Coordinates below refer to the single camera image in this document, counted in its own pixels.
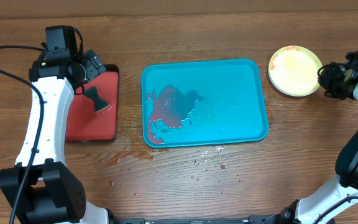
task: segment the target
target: teal plastic tray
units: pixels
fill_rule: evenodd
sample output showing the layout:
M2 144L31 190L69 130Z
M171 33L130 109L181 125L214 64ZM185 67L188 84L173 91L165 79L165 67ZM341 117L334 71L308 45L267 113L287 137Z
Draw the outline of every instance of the teal plastic tray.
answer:
M259 70L249 59L167 63L142 73L151 147L260 141L269 131Z

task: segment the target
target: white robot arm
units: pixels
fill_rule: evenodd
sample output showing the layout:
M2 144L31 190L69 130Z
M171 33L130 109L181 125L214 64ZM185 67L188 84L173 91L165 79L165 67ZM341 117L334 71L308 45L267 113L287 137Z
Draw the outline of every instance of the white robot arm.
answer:
M39 153L34 159L34 165L45 163L46 159L55 162L65 162L65 133L67 114L71 102L74 99L74 90L67 78L56 77L39 78L32 83L41 92L45 101L44 123L42 125L40 140L38 143ZM21 163L26 167L30 159L31 149L37 132L40 117L39 98L32 90L32 106L27 134L25 135L22 150L16 159L16 164Z
M354 98L358 101L358 84L354 89L353 94ZM296 208L296 219L301 221L302 224L314 224L317 220L320 219L322 214L327 212L340 201L345 200L348 197L358 196L357 189L353 187L343 187L339 183L339 179L340 177L335 175L314 194L300 200ZM341 212L356 203L358 203L357 199L342 204L337 209L328 213L320 220L319 223L327 223L336 215L339 215Z

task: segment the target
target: wooden table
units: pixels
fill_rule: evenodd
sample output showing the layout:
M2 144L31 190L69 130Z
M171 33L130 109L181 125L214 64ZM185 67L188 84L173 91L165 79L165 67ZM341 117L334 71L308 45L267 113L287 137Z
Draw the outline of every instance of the wooden table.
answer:
M2 20L0 45L39 46L45 27L60 24L77 27L85 49L94 49L121 71L117 139L65 145L67 166L82 181L88 200L109 207L117 217L278 213L334 174L339 151L358 129L357 102L326 98L321 88L304 98L288 97L267 75L271 56L286 45L312 50L323 64L345 61L345 54L358 48L358 11ZM0 68L27 78L37 56L30 50L0 50ZM225 58L251 58L258 64L267 137L222 146L221 153L217 146L151 152L142 139L143 69ZM12 167L22 147L30 97L27 86L0 74L0 169ZM0 191L0 223L7 223L10 212ZM337 222L358 223L358 205Z

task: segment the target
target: wood grain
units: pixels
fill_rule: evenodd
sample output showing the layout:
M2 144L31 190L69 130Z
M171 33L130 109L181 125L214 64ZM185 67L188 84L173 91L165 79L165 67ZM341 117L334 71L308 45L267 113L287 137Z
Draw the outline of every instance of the wood grain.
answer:
M288 97L267 75L271 56L286 45L312 50L323 64L344 61L358 48L358 11L5 20L0 21L0 45L39 46L45 27L59 24L77 27L85 49L120 68L117 139L65 145L67 166L82 181L88 200L118 217L278 213L334 174L339 151L358 129L357 102L325 98L322 89L304 98ZM1 50L0 68L26 78L37 54ZM127 156L108 166L122 151L150 150L142 139L140 101L146 66L225 58L251 58L259 66L270 125L263 141L222 146L220 153L217 146L154 151L153 161ZM29 113L30 89L0 74L0 169L14 165ZM0 191L0 223L7 223L10 211ZM358 223L358 205L337 222Z
M341 10L358 0L0 0L0 19Z

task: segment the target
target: black cable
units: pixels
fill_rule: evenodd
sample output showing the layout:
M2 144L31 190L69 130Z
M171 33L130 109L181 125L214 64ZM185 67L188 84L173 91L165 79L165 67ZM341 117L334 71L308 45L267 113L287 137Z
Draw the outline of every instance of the black cable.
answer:
M341 200L341 201L338 202L336 205L334 205L332 208L330 208L329 210L327 210L326 212L324 212L323 214L321 214L321 215L318 217L318 219L315 221L314 224L318 224L321 220L323 220L323 218L324 218L325 216L327 216L328 214L330 214L333 210L339 208L341 205L343 205L343 204L346 203L346 202L349 202L349 203L350 203L351 200L354 200L354 199L358 200L358 196L350 196L350 197L347 197L347 198Z
M81 63L83 60L83 53L84 53L84 45L83 45L83 41L82 41L82 35L77 28L74 28L74 32L76 32L78 34L78 36L80 37L80 41L81 41L80 49L78 50L78 55L77 55L77 61Z
M39 50L41 52L43 51L43 49L38 48L38 47L28 47L28 46L21 46L21 45L3 45L3 46L0 46L0 49L30 49L30 50ZM19 186L19 190L17 191L15 201L12 206L12 213L11 213L11 218L9 220L9 224L13 224L14 220L15 220L17 206L21 200L24 186L27 185L27 178L29 176L30 167L31 167L32 163L34 162L35 154L37 153L37 146L38 146L38 141L40 139L41 128L42 128L42 121L44 120L44 103L45 102L44 102L44 99L42 98L41 92L39 92L37 87L35 87L33 84L31 84L31 82L28 82L27 80L25 80L21 77L17 77L15 75L5 72L4 70L1 70L1 69L0 69L0 73L3 75L9 76L11 78L14 78L14 79L28 85L29 87L31 87L31 89L33 89L36 92L36 94L38 95L38 98L40 99L40 118L39 118L39 122L38 122L37 132L35 134L34 145L31 149L30 159L29 159L29 162L25 169L22 181Z

